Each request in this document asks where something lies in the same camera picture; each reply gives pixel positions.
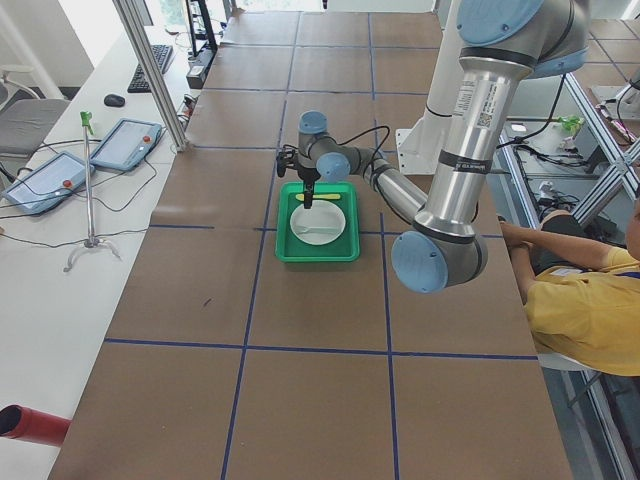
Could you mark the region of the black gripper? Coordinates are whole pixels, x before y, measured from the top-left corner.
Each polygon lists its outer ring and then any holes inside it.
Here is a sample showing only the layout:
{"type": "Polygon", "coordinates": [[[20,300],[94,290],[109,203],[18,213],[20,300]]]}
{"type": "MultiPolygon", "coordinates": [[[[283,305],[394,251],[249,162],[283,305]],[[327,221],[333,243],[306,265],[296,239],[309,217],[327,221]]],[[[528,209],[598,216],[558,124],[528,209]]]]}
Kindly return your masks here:
{"type": "Polygon", "coordinates": [[[321,178],[317,168],[312,166],[298,165],[298,176],[304,183],[303,206],[310,209],[313,205],[314,185],[321,178]]]}

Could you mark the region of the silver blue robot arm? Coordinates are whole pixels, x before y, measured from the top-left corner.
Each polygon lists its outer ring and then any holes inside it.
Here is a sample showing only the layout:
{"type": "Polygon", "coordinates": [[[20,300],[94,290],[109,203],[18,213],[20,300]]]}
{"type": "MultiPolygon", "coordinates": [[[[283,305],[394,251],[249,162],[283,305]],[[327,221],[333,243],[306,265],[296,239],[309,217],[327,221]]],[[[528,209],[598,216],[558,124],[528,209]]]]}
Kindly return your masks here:
{"type": "Polygon", "coordinates": [[[444,103],[441,124],[427,110],[412,136],[435,166],[420,190],[382,154],[339,145],[318,111],[303,113],[292,168],[311,204],[319,180],[362,177],[408,225],[392,248],[403,285],[431,293],[476,278],[487,262],[473,217],[519,83],[580,68],[591,20],[586,1],[456,1],[452,4],[430,93],[444,103]]]}

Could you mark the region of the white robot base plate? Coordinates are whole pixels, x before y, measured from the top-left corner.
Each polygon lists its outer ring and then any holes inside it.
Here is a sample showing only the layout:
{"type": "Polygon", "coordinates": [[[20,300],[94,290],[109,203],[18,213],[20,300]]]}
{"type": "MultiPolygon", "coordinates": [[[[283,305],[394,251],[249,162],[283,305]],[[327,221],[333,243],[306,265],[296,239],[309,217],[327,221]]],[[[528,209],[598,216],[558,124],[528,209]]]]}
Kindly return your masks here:
{"type": "Polygon", "coordinates": [[[399,170],[406,175],[433,175],[441,149],[437,134],[422,128],[397,129],[395,132],[399,170]]]}

